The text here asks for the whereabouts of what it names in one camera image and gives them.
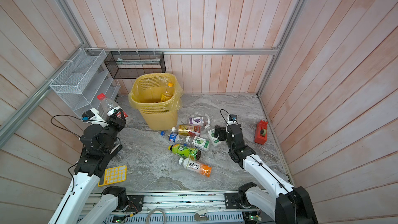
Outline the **red label water bottle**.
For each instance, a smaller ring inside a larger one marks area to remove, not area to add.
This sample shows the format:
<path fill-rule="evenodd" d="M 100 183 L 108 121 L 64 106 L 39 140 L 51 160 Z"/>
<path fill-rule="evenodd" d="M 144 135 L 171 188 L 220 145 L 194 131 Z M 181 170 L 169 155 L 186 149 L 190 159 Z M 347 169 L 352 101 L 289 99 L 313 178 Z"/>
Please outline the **red label water bottle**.
<path fill-rule="evenodd" d="M 128 118 L 127 113 L 119 106 L 119 104 L 116 103 L 114 100 L 107 98 L 105 94 L 99 94 L 97 96 L 97 99 L 100 101 L 101 107 L 108 117 L 116 114 L 116 116 L 120 119 L 122 119 L 123 117 L 125 119 Z"/>

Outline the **yellow label tea bottle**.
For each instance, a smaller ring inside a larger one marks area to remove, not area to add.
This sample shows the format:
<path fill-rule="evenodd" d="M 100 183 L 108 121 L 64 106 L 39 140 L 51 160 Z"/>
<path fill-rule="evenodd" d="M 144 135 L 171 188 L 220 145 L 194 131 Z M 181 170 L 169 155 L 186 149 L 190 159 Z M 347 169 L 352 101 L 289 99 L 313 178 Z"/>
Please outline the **yellow label tea bottle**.
<path fill-rule="evenodd" d="M 166 102 L 170 100 L 174 95 L 174 84 L 168 83 L 165 87 L 163 93 L 161 94 L 161 102 Z"/>

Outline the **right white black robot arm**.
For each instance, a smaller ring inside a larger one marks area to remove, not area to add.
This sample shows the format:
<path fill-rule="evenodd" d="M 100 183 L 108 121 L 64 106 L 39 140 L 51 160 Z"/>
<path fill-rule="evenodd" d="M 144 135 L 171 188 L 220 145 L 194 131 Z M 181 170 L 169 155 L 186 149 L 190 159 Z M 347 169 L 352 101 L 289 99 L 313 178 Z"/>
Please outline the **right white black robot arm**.
<path fill-rule="evenodd" d="M 262 190 L 254 183 L 241 186 L 238 195 L 243 206 L 257 207 L 277 224 L 318 223 L 309 193 L 303 187 L 294 187 L 271 170 L 245 144 L 240 124 L 217 125 L 215 137 L 227 143 L 231 159 L 264 188 Z"/>

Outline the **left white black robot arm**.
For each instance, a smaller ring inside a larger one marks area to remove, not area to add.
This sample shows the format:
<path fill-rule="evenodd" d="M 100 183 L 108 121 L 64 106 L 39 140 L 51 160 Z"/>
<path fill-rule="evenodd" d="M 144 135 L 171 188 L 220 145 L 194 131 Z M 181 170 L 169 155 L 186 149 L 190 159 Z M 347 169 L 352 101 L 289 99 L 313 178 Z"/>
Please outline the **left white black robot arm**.
<path fill-rule="evenodd" d="M 83 145 L 81 156 L 72 166 L 72 181 L 50 219 L 51 224 L 102 224 L 112 212 L 125 212 L 130 207 L 126 189 L 110 186 L 104 189 L 94 208 L 82 220 L 78 219 L 93 189 L 105 176 L 109 162 L 122 149 L 118 133 L 126 125 L 120 107 L 107 113 L 106 119 L 93 108 L 83 113 L 82 120 L 90 125 L 79 138 Z"/>

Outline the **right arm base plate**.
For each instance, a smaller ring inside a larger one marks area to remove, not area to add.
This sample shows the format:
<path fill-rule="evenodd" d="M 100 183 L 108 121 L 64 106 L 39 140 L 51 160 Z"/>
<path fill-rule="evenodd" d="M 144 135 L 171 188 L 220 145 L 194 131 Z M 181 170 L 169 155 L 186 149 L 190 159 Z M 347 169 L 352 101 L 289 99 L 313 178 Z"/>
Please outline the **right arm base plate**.
<path fill-rule="evenodd" d="M 226 209 L 251 209 L 256 208 L 255 206 L 248 203 L 243 193 L 232 192 L 224 194 L 224 201 Z"/>

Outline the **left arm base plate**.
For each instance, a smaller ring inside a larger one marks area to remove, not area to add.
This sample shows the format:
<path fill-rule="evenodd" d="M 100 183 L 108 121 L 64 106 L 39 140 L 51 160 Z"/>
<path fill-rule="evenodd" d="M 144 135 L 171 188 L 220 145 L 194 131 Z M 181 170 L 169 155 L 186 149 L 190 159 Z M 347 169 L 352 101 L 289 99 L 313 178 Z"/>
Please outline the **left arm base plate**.
<path fill-rule="evenodd" d="M 141 212 L 144 195 L 126 195 L 118 197 L 116 212 Z"/>

